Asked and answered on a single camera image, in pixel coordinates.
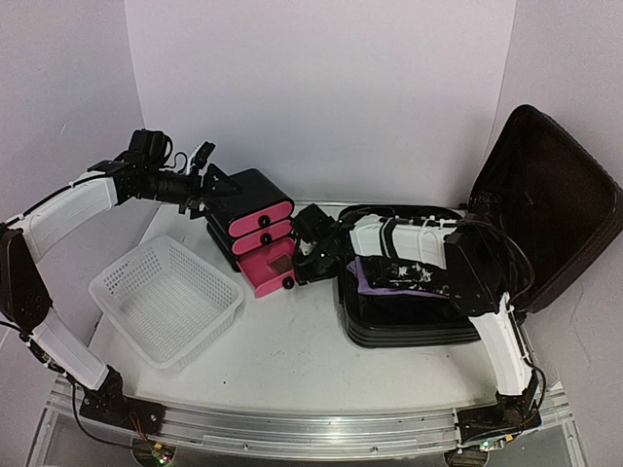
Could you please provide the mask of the brown square compact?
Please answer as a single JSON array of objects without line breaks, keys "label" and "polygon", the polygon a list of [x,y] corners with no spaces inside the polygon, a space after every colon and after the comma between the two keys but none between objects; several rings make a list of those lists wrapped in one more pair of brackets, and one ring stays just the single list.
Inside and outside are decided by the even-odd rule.
[{"label": "brown square compact", "polygon": [[268,266],[275,275],[282,275],[293,269],[291,258],[287,255],[282,255],[270,261]]}]

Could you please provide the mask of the black pink three-drawer organizer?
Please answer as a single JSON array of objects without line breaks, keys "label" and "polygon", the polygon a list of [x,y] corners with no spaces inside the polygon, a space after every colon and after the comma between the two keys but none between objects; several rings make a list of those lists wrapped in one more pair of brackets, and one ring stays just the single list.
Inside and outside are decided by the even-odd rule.
[{"label": "black pink three-drawer organizer", "polygon": [[[237,196],[223,198],[206,216],[206,230],[235,272],[243,275],[254,296],[263,298],[295,286],[292,263],[294,201],[257,168],[231,176],[241,186]],[[293,269],[275,275],[268,263],[282,255]]]}]

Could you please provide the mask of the black ribbed hard-shell suitcase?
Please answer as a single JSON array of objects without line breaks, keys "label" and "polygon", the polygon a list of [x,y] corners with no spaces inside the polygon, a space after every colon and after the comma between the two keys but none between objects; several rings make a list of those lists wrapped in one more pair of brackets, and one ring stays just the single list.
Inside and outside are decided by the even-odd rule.
[{"label": "black ribbed hard-shell suitcase", "polygon": [[514,300],[523,319],[552,304],[622,230],[622,191],[551,117],[530,105],[509,116],[466,205],[501,228],[535,274]]}]

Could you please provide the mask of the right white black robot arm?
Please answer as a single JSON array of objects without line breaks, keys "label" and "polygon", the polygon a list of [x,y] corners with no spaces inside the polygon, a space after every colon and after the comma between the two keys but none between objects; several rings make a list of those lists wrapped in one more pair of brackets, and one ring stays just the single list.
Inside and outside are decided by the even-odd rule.
[{"label": "right white black robot arm", "polygon": [[298,282],[337,280],[348,333],[358,344],[482,342],[495,402],[458,412],[464,442],[539,424],[546,377],[529,356],[514,306],[535,274],[505,231],[447,208],[372,204],[335,217],[312,204],[292,226]]}]

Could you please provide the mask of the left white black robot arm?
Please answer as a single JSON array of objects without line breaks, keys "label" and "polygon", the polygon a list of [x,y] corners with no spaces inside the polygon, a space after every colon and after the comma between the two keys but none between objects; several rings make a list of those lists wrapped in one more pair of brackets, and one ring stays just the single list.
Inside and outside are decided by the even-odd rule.
[{"label": "left white black robot arm", "polygon": [[167,165],[172,149],[163,132],[137,129],[118,157],[91,166],[1,225],[2,315],[42,364],[85,390],[96,417],[111,425],[133,425],[144,405],[124,395],[121,374],[61,320],[37,265],[88,220],[131,198],[172,204],[198,218],[217,199],[240,194],[240,184],[209,162],[214,144],[200,145],[181,171]]}]

